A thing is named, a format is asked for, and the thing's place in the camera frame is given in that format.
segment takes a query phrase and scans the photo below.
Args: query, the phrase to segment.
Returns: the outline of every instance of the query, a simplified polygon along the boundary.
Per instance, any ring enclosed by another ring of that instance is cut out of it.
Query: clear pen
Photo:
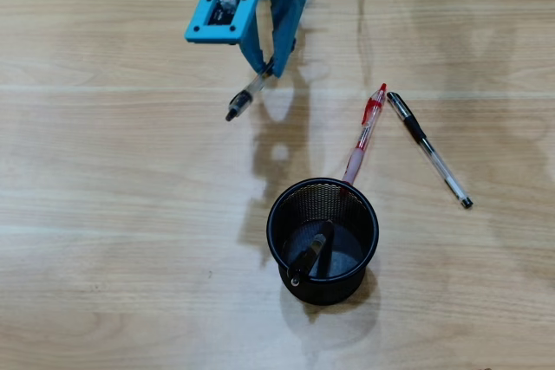
[[[449,168],[447,168],[447,165],[441,158],[440,154],[437,153],[432,144],[429,142],[426,134],[422,131],[420,125],[418,124],[418,120],[416,120],[415,116],[412,114],[407,104],[402,100],[401,96],[397,93],[390,92],[388,93],[388,99],[410,134],[412,134],[416,143],[418,143],[424,150],[424,153],[428,156],[432,164],[435,166],[435,169],[437,169],[437,172],[440,173],[447,185],[449,185],[449,188],[451,188],[451,191],[453,191],[454,195],[456,195],[459,199],[462,206],[467,209],[472,207],[472,200],[459,184],[459,181],[457,181],[451,171],[449,171]]]
[[[232,121],[236,117],[239,117],[251,105],[256,95],[264,88],[266,80],[271,76],[273,66],[273,59],[271,59],[264,70],[257,74],[254,80],[243,88],[239,94],[233,97],[233,100],[229,103],[228,113],[225,117],[227,121]]]
[[[350,156],[349,164],[347,165],[347,170],[343,175],[343,182],[348,184],[353,184],[355,182],[356,175],[358,171],[361,169],[362,160],[364,159],[364,153],[366,152],[366,148],[368,147],[368,143],[370,142],[370,136],[374,131],[375,123],[378,121],[378,117],[380,117],[380,113],[382,112],[383,103],[385,103],[385,93],[387,91],[388,86],[382,84],[380,89],[370,97],[368,100],[368,104],[364,109],[364,116],[362,118],[362,132],[361,136],[356,143],[356,147],[353,150],[353,153]]]

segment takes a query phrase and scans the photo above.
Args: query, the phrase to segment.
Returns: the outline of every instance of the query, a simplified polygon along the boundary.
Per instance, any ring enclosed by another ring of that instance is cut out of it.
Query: black pen grip
[[[412,134],[413,138],[416,140],[416,143],[422,142],[423,139],[426,139],[426,134],[421,129],[418,121],[413,115],[410,115],[403,121],[405,126],[407,127],[410,134]]]

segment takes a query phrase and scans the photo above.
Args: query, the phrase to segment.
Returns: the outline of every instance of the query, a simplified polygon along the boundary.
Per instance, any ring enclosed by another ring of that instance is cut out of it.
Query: red pen clip
[[[372,110],[374,110],[374,107],[382,106],[381,102],[378,100],[375,100],[374,97],[379,95],[380,93],[385,94],[387,89],[388,89],[388,86],[386,84],[382,84],[380,89],[376,93],[374,93],[372,97],[370,97],[370,100],[368,100],[368,104],[366,105],[366,109],[364,110],[364,117],[362,118],[363,125],[368,123],[368,119],[370,118],[370,115],[372,114]]]

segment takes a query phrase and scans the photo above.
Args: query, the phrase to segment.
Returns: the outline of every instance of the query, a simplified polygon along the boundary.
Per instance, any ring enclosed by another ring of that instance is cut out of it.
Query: pen holder
[[[314,305],[339,303],[358,289],[378,231],[369,201],[355,187],[327,178],[307,179],[285,191],[266,228],[285,287]]]

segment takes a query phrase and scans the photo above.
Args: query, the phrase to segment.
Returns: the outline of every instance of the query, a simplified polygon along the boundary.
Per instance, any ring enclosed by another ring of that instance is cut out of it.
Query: blue plastic part
[[[265,67],[260,49],[256,8],[258,0],[241,0],[229,25],[208,25],[218,0],[200,0],[185,38],[196,43],[239,44],[246,60],[256,72]],[[306,0],[271,0],[273,21],[273,74],[280,77],[295,47],[295,34]]]

